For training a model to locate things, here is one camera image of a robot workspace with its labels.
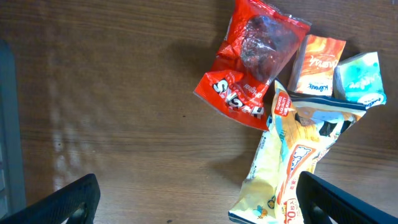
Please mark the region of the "yellow snack bag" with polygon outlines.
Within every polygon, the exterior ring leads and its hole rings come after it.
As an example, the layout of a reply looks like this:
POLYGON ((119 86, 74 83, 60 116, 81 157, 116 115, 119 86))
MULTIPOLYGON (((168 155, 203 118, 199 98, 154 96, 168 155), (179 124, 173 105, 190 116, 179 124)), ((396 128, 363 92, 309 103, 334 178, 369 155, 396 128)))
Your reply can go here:
POLYGON ((296 195, 299 175, 366 113, 361 103, 289 93, 274 83, 271 114, 238 201, 228 212, 236 223, 303 223, 296 195))

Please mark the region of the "red snack bag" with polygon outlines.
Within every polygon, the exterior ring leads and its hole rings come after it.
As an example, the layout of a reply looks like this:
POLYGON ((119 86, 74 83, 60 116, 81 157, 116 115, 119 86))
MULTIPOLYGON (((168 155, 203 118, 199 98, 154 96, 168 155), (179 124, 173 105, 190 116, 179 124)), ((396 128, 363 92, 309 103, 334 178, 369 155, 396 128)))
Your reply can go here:
POLYGON ((310 28, 264 1, 236 0, 211 70, 194 93, 225 116, 266 131, 263 97, 310 28))

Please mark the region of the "green tissue pack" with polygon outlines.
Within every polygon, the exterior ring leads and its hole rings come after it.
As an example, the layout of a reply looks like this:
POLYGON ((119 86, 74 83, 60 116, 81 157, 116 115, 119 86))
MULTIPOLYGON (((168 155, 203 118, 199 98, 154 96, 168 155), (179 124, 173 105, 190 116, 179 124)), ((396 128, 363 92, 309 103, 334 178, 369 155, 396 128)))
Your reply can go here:
POLYGON ((378 53, 361 53, 339 62, 333 77, 333 95, 337 99, 361 103, 366 108, 384 105, 387 96, 378 53))

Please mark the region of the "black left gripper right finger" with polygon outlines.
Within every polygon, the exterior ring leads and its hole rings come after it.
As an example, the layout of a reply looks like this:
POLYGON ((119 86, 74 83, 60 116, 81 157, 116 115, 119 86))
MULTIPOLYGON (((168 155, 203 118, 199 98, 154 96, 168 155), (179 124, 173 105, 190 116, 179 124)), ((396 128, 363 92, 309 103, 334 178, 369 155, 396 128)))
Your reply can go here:
POLYGON ((397 223, 396 217, 307 171, 299 175, 296 193, 305 224, 397 223))

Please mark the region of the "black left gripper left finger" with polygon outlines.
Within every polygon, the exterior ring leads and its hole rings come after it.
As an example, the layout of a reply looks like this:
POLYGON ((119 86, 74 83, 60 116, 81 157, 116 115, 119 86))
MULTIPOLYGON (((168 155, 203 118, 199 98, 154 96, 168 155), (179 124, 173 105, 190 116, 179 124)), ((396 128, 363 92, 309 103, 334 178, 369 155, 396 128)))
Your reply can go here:
POLYGON ((87 174, 1 220, 1 224, 93 224, 100 196, 96 176, 87 174))

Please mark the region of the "orange tissue pack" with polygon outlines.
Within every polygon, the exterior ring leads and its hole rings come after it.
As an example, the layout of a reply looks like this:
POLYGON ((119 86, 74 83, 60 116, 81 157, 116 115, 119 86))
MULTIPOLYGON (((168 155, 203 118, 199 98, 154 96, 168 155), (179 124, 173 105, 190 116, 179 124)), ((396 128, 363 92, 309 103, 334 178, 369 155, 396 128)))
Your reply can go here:
POLYGON ((297 51, 287 89, 295 93, 331 96, 335 68, 345 45, 344 40, 307 35, 297 51))

